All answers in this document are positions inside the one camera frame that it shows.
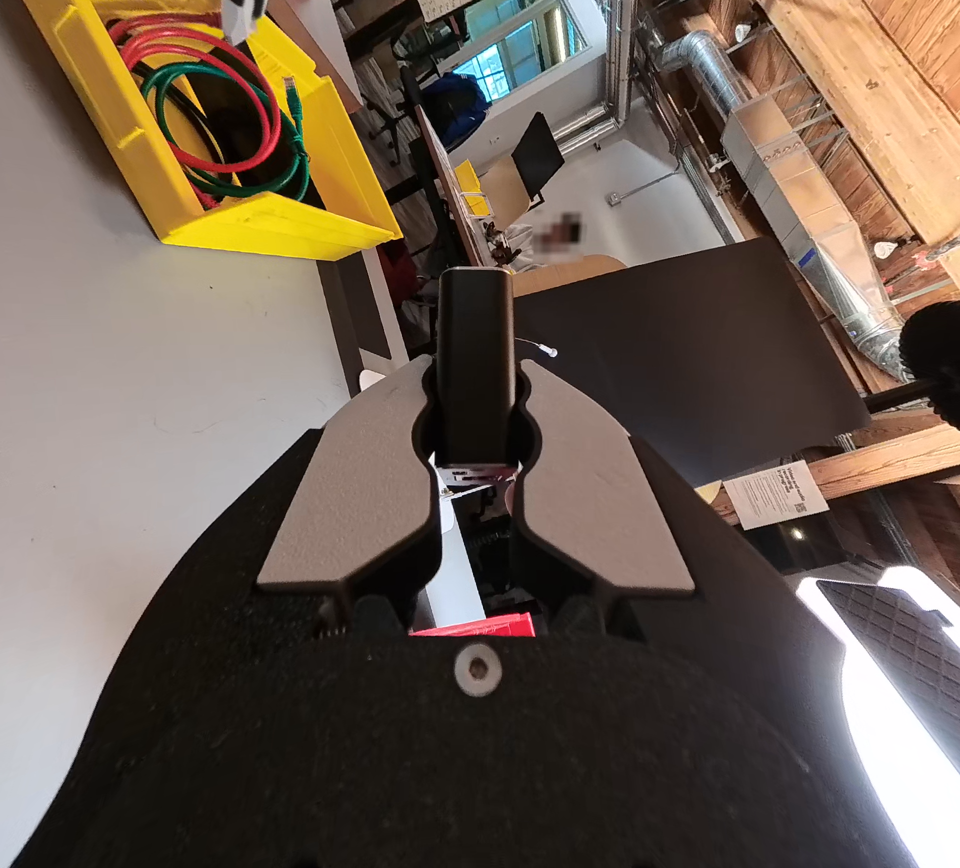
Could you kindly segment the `silver air duct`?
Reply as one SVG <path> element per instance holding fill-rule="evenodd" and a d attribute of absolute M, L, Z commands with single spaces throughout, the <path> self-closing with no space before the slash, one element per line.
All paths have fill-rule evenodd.
<path fill-rule="evenodd" d="M 905 325 L 851 212 L 809 148 L 767 94 L 752 96 L 716 36 L 692 31 L 662 46 L 658 70 L 690 69 L 724 120 L 726 156 L 789 261 L 832 311 L 858 351 L 900 383 Z"/>

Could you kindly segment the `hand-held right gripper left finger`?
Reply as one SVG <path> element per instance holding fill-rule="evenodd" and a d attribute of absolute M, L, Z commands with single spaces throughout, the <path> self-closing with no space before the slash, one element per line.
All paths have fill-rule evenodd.
<path fill-rule="evenodd" d="M 324 426 L 258 574 L 271 591 L 418 593 L 442 561 L 439 490 L 422 443 L 420 356 Z"/>

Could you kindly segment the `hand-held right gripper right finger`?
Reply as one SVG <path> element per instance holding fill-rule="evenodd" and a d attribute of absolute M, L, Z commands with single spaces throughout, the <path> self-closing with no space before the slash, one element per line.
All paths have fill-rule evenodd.
<path fill-rule="evenodd" d="M 534 454 L 516 520 L 601 595 L 690 595 L 694 581 L 628 432 L 592 398 L 524 359 Z"/>

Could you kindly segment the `yellow plastic bin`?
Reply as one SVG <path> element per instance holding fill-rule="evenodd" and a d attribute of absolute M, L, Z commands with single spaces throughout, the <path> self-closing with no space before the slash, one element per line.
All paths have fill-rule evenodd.
<path fill-rule="evenodd" d="M 113 18 L 197 17 L 213 0 L 24 0 L 158 238 L 166 244 L 335 262 L 402 239 L 334 81 L 269 18 L 248 38 L 273 94 L 302 99 L 305 148 L 323 209 L 273 192 L 205 211 L 110 38 Z"/>

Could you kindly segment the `white paper notice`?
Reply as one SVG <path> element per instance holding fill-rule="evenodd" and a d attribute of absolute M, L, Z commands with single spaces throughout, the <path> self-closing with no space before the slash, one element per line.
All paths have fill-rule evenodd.
<path fill-rule="evenodd" d="M 723 489 L 744 530 L 796 522 L 829 510 L 804 460 L 726 480 Z"/>

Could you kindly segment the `small yellow bin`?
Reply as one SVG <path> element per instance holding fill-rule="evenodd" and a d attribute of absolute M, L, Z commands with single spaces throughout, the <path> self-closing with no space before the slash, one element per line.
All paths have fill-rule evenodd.
<path fill-rule="evenodd" d="M 489 217 L 493 214 L 491 205 L 482 190 L 481 182 L 473 164 L 469 159 L 465 159 L 459 166 L 454 168 L 457 184 L 460 189 L 463 202 L 469 212 L 476 217 Z"/>

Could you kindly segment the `black floor lamp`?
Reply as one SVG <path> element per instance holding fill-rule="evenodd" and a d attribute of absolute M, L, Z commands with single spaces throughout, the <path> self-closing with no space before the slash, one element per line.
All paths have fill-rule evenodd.
<path fill-rule="evenodd" d="M 938 302 L 917 310 L 907 320 L 899 339 L 899 354 L 913 379 L 870 395 L 870 414 L 927 400 L 933 411 L 954 429 L 959 428 L 959 302 Z"/>

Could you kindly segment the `wooden support post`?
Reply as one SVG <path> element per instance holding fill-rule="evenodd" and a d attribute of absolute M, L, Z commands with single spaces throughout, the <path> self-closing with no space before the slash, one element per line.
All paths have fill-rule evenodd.
<path fill-rule="evenodd" d="M 809 465 L 828 501 L 943 471 L 957 473 L 959 430 L 946 424 L 836 454 Z"/>

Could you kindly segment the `black ethernet splitter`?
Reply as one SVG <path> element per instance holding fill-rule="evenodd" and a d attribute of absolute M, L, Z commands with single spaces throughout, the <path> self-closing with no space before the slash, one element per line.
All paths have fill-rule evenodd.
<path fill-rule="evenodd" d="M 517 395 L 510 274 L 452 267 L 439 278 L 435 466 L 451 489 L 498 483 L 517 461 Z"/>

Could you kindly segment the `cardboard sheet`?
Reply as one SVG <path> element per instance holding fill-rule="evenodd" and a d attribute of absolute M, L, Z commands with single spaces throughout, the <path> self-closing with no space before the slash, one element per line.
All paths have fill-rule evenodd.
<path fill-rule="evenodd" d="M 498 159 L 479 176 L 495 227 L 505 232 L 529 211 L 531 196 L 512 155 Z"/>

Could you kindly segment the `blue backpack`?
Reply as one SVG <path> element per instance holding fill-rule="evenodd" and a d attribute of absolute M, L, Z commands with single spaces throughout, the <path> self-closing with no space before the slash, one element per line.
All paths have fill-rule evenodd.
<path fill-rule="evenodd" d="M 491 106 L 474 76 L 455 71 L 443 74 L 421 91 L 426 117 L 448 153 L 480 127 Z"/>

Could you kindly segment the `black monitor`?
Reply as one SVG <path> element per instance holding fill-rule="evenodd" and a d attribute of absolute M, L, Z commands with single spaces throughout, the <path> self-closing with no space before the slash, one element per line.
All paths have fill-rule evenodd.
<path fill-rule="evenodd" d="M 543 189 L 566 161 L 543 112 L 536 112 L 511 153 L 532 207 L 542 204 Z"/>

